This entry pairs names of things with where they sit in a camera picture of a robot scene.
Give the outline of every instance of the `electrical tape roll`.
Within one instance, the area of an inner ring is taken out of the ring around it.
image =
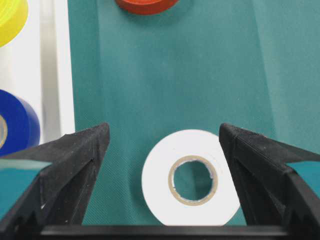
[[[152,15],[171,8],[178,0],[115,0],[115,2],[129,13]]]
[[[0,90],[0,156],[39,144],[40,125],[33,108]]]
[[[21,31],[27,18],[27,0],[0,0],[0,47]]]
[[[203,163],[212,179],[199,200],[184,199],[175,189],[175,170],[184,163]],[[153,215],[169,226],[221,226],[240,207],[218,136],[204,130],[182,130],[163,138],[151,150],[142,170],[142,192]]]

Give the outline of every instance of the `teal fabric surface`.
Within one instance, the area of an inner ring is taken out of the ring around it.
[[[301,161],[287,163],[287,165],[293,168],[320,198],[320,162]]]
[[[68,6],[76,129],[110,124],[84,224],[159,224],[142,168],[179,130],[229,122],[319,152],[320,1],[181,0],[152,16]]]
[[[49,162],[0,159],[0,219],[10,210]]]

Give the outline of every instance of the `yellow tape roll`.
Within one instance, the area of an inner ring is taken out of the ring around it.
[[[27,0],[0,0],[0,47],[21,31],[27,17]]]

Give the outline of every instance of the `cardboard core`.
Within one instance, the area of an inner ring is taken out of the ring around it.
[[[0,115],[0,148],[5,144],[8,136],[8,126],[6,120]]]
[[[175,177],[175,173],[176,170],[183,164],[188,163],[188,162],[200,162],[202,164],[205,165],[205,167],[207,168],[209,174],[210,174],[210,178],[212,179],[212,185],[211,185],[211,189],[209,191],[209,193],[204,196],[203,198],[199,199],[199,200],[190,200],[190,199],[186,199],[184,197],[182,197],[176,190],[175,187],[175,181],[174,181],[174,177]],[[172,193],[172,195],[181,203],[188,205],[188,206],[199,206],[202,205],[206,202],[208,202],[216,193],[217,190],[217,186],[218,186],[218,177],[217,177],[217,172],[216,169],[214,168],[214,166],[205,158],[201,157],[201,156],[196,156],[196,155],[189,155],[189,156],[184,156],[180,159],[178,159],[173,166],[171,167],[170,171],[169,171],[169,176],[168,176],[168,185],[169,185],[169,189]]]

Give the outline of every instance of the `blue tape roll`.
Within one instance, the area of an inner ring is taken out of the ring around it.
[[[0,156],[39,144],[40,125],[24,100],[0,90]]]

